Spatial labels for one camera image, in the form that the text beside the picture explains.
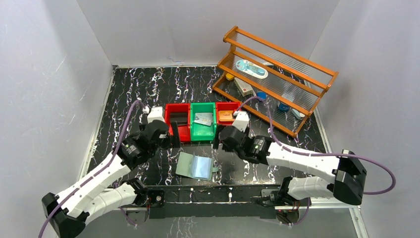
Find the red bin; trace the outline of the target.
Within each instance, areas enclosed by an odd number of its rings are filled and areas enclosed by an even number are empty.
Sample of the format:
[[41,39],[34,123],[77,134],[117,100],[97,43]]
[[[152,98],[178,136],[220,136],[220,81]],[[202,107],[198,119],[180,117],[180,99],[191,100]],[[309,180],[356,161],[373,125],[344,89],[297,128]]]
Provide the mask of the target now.
[[217,125],[232,125],[234,122],[233,112],[240,107],[240,102],[216,102]]
[[181,142],[191,142],[190,109],[189,103],[171,103],[165,106],[164,120],[169,126],[171,135],[173,135],[171,124],[176,123]]

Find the green bin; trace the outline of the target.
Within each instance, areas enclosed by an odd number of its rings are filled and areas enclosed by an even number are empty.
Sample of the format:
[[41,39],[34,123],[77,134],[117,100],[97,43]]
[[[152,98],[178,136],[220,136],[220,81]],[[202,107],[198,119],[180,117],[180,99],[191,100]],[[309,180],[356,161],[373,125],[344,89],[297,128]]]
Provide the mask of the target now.
[[190,106],[191,141],[213,141],[217,127],[215,103],[191,103]]

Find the green card holder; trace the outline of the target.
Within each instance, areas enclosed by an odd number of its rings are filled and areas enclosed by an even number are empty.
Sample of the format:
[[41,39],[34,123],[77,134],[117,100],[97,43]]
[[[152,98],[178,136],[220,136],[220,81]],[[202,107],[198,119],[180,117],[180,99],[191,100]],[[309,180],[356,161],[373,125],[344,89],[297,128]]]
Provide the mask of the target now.
[[214,167],[213,164],[213,158],[181,152],[175,173],[192,179],[209,181],[212,174],[218,172],[218,168]]

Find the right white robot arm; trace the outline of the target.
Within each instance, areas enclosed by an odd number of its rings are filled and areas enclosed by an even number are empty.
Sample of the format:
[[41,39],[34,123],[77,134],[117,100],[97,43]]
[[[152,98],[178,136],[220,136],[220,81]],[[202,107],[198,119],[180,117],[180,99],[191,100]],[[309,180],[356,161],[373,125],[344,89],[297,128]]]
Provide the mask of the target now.
[[214,147],[234,152],[253,164],[287,167],[311,174],[307,178],[286,177],[278,192],[262,197],[268,205],[292,204],[306,198],[331,198],[350,205],[361,205],[367,171],[352,152],[322,156],[314,151],[280,146],[267,136],[250,137],[234,126],[217,129]]

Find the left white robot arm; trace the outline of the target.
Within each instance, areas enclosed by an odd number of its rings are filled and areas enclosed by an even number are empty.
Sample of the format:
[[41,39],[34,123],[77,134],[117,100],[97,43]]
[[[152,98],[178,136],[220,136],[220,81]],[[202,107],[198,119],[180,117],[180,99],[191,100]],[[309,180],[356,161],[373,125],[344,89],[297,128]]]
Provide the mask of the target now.
[[144,164],[157,151],[181,145],[176,122],[154,120],[140,131],[118,141],[117,146],[95,169],[58,194],[42,198],[46,221],[58,237],[75,238],[94,219],[125,205],[145,206],[152,201],[150,191],[134,178],[105,191],[119,178]]

